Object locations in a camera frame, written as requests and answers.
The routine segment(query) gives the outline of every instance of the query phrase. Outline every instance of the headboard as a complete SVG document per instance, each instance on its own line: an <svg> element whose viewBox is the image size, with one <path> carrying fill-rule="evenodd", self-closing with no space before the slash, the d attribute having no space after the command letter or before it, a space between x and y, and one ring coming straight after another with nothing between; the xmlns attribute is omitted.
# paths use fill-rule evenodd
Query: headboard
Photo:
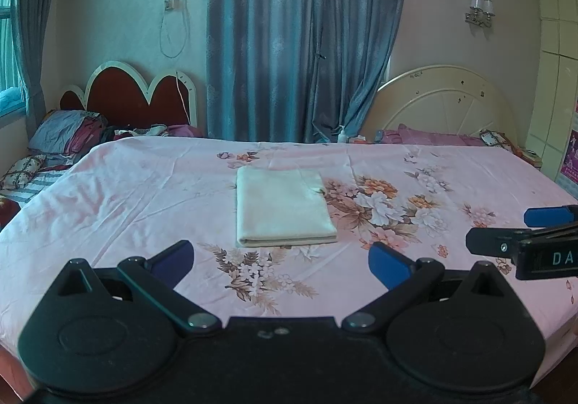
<svg viewBox="0 0 578 404"><path fill-rule="evenodd" d="M110 125L134 128L197 126L197 90L192 80L177 70L158 74L149 86L132 66L107 61L92 73L86 91L74 85L64 88L60 109L99 112Z"/></svg>
<svg viewBox="0 0 578 404"><path fill-rule="evenodd" d="M510 105L479 74L453 65L417 68L378 89L361 134L373 141L379 129L405 124L415 130L474 135L504 132L517 144Z"/></svg>

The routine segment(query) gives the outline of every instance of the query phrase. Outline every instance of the white towel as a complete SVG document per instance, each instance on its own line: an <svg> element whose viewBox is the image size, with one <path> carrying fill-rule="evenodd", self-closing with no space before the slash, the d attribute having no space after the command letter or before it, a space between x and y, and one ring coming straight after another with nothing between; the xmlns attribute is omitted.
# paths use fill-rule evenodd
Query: white towel
<svg viewBox="0 0 578 404"><path fill-rule="evenodd" d="M323 180L310 170L244 166L237 173L237 243L241 247L337 241Z"/></svg>

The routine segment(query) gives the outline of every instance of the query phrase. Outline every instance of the wooden floor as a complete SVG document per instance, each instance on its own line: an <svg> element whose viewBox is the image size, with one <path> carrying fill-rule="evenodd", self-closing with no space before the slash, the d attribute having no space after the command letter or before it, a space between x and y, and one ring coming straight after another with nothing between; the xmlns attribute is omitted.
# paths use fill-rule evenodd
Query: wooden floor
<svg viewBox="0 0 578 404"><path fill-rule="evenodd" d="M578 349L570 354L534 388L545 404L578 404ZM0 404L18 404L18 396L0 378Z"/></svg>
<svg viewBox="0 0 578 404"><path fill-rule="evenodd" d="M0 377L0 404L17 404L20 400L12 388Z"/></svg>

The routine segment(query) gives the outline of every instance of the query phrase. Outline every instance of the lamp shade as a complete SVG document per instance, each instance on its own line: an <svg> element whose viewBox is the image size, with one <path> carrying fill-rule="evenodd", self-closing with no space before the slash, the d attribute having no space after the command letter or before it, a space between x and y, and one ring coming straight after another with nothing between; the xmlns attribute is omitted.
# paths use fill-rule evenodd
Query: lamp shade
<svg viewBox="0 0 578 404"><path fill-rule="evenodd" d="M493 3L490 0L484 1L484 12L493 14Z"/></svg>
<svg viewBox="0 0 578 404"><path fill-rule="evenodd" d="M474 9L482 9L482 0L472 0L472 5L470 7Z"/></svg>

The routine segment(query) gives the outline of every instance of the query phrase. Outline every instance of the cable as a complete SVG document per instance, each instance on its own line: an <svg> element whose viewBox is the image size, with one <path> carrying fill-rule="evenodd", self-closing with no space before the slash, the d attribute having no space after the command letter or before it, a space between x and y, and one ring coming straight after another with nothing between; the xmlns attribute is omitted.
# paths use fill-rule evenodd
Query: cable
<svg viewBox="0 0 578 404"><path fill-rule="evenodd" d="M166 13L167 13L167 11L165 9L163 9L163 18L161 19L161 27L159 28L159 31L158 31L158 44L159 44L159 47L161 48L161 53L165 57L170 58L170 59L174 59L174 58L177 58L181 53L183 53L184 48L187 45L187 40L189 39L189 36L190 36L189 0L183 0L183 7L182 7L181 15L183 16L184 40L183 40L183 46L180 48L180 50L178 51L178 53L176 55L168 55L163 50L163 27L165 24L165 14ZM169 45L172 48L171 36L170 36L168 31L167 31L167 40L169 41Z"/></svg>
<svg viewBox="0 0 578 404"><path fill-rule="evenodd" d="M181 102L183 103L183 110L184 110L184 115L187 116L187 122L189 123L189 125L191 125L191 117L189 116L189 113L187 112L187 106L184 105L184 99L183 99L183 94L180 91L180 86L178 85L178 76L177 76L177 72L174 72L174 77L176 78L177 81L177 94L181 99Z"/></svg>

